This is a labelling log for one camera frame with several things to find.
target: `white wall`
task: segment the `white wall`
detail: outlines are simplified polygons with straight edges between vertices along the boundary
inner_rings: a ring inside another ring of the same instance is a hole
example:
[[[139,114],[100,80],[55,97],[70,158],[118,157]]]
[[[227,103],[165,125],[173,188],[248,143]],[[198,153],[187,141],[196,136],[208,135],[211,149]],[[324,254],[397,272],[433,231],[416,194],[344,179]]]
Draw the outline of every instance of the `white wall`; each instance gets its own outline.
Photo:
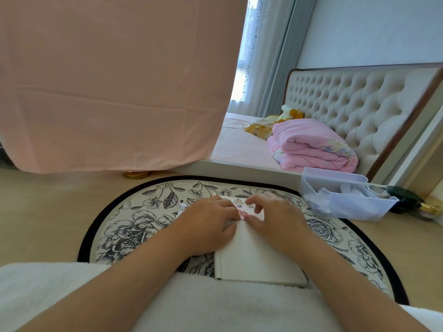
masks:
[[[317,0],[297,68],[443,62],[443,0]]]

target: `hand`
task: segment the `hand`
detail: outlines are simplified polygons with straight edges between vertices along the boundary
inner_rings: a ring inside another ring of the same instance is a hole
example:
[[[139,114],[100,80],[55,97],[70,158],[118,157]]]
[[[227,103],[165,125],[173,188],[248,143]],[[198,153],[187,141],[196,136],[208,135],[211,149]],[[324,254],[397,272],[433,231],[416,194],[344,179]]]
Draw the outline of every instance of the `hand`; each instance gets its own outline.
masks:
[[[220,196],[212,196],[192,204],[168,228],[184,243],[189,256],[203,255],[219,250],[234,237],[237,225],[233,223],[225,228],[229,219],[240,219],[235,205]]]
[[[255,213],[264,210],[264,221],[251,215],[245,221],[276,251],[295,258],[294,246],[302,247],[306,238],[314,236],[302,210],[270,192],[253,195],[246,204],[255,204]]]

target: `wooden floor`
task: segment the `wooden floor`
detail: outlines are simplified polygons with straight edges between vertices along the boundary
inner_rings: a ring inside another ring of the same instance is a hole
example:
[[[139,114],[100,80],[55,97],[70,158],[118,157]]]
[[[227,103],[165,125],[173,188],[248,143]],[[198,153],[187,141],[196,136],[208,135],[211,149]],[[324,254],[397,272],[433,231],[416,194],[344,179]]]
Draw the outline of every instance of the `wooden floor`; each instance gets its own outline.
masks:
[[[102,209],[130,188],[176,173],[133,181],[120,172],[37,175],[0,169],[0,266],[73,262]],[[443,312],[443,227],[389,214],[355,224],[392,263],[411,305]]]

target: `wooden headboard frame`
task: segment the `wooden headboard frame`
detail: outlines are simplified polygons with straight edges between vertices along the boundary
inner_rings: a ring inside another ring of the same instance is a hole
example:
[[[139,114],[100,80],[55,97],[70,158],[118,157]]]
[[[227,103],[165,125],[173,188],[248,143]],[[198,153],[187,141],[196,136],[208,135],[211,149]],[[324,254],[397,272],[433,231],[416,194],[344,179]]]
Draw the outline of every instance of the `wooden headboard frame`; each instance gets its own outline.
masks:
[[[428,103],[429,99],[432,97],[435,90],[438,88],[440,83],[443,81],[443,62],[442,63],[425,63],[425,64],[374,65],[374,66],[358,66],[358,67],[352,66],[352,67],[341,67],[341,68],[307,68],[307,69],[293,68],[289,72],[289,74],[287,75],[282,105],[284,104],[285,99],[286,99],[286,91],[287,91],[287,84],[289,82],[289,77],[291,76],[291,73],[294,71],[345,70],[345,69],[352,71],[352,70],[359,70],[362,68],[383,70],[383,69],[396,69],[396,68],[398,69],[398,68],[436,68],[436,67],[439,67],[440,69],[438,70],[434,79],[429,84],[428,88],[425,90],[423,95],[420,97],[416,106],[414,107],[413,111],[408,116],[406,121],[403,123],[402,127],[398,130],[398,132],[394,135],[394,137],[389,141],[389,143],[386,145],[384,150],[381,152],[381,154],[375,160],[371,169],[369,169],[368,173],[366,174],[366,177],[368,177],[368,180],[371,181],[375,177],[375,174],[380,170],[381,166],[386,161],[388,156],[394,150],[394,148],[396,147],[398,142],[404,137],[406,132],[412,126],[413,122],[417,119],[417,117],[423,111],[423,109],[426,106],[426,104]]]

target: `forearm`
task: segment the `forearm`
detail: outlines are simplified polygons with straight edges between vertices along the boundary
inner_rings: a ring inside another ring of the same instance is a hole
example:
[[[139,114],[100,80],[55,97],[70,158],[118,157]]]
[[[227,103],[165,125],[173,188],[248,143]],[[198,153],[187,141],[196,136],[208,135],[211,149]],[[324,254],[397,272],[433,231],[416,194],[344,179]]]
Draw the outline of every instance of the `forearm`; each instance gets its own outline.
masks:
[[[165,228],[19,331],[129,331],[187,257],[186,247]]]
[[[346,331],[428,331],[324,240],[312,237],[293,252]]]

